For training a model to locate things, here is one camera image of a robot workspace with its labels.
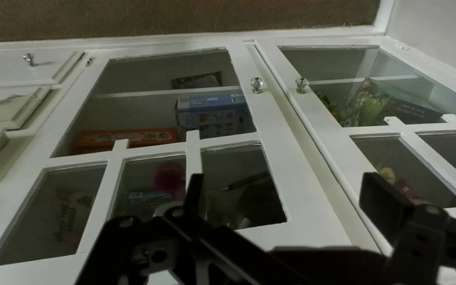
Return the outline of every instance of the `wall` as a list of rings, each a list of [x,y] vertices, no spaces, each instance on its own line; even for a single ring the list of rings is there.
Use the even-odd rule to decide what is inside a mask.
[[[456,0],[398,0],[388,33],[456,68]]]
[[[372,24],[380,0],[0,0],[0,41]]]

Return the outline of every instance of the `cabinet knob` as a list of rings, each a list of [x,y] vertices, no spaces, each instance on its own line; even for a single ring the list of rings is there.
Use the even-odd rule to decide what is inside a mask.
[[[250,85],[254,87],[254,93],[262,93],[265,89],[265,82],[262,77],[252,77]]]
[[[27,62],[29,63],[29,66],[35,66],[37,63],[35,63],[35,55],[34,54],[24,54],[22,55],[22,58],[24,58],[24,62]]]
[[[309,81],[306,77],[296,79],[296,92],[306,93],[306,89],[309,87]]]

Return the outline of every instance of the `colorful box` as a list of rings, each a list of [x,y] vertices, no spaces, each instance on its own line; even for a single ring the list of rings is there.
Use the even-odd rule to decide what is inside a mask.
[[[200,130],[203,138],[254,130],[241,92],[216,92],[178,100],[178,123],[182,130]]]
[[[144,147],[178,142],[179,133],[174,128],[86,131],[75,141],[73,153],[111,150],[117,139],[129,139],[130,147]]]

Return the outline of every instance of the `black object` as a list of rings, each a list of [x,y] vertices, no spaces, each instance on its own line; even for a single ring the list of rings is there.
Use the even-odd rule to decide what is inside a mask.
[[[201,220],[203,176],[192,177],[184,207],[141,223],[135,217],[105,225],[78,285],[130,285],[168,269],[181,283],[436,283],[439,266],[456,267],[456,220],[433,204],[414,206],[379,174],[364,176],[361,207],[395,245],[391,258],[345,248],[263,252],[227,226]]]

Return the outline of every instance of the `glass cabinet door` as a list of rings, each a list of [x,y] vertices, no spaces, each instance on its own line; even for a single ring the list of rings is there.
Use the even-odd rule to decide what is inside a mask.
[[[258,39],[257,47],[353,203],[363,174],[379,172],[412,201],[456,209],[453,68],[385,36]]]
[[[246,44],[163,44],[94,55],[32,141],[34,150],[22,153],[22,165],[34,161],[46,176],[24,169],[13,176],[27,174],[27,184],[11,199],[18,207],[0,212],[0,228],[8,228],[0,233],[0,269],[46,264],[51,256],[64,256],[56,264],[70,264],[67,255],[83,260],[108,218],[160,215],[184,201],[195,172],[205,174],[198,215],[263,248],[353,244]],[[89,172],[89,165],[103,168]],[[89,187],[73,185],[83,179]],[[72,190],[75,201],[89,193],[78,222],[75,210],[53,201]],[[37,206],[46,198],[49,207]],[[78,225],[75,242],[56,252],[40,248],[41,236],[21,242],[54,203],[65,217],[43,215],[59,220],[53,242],[70,223]]]

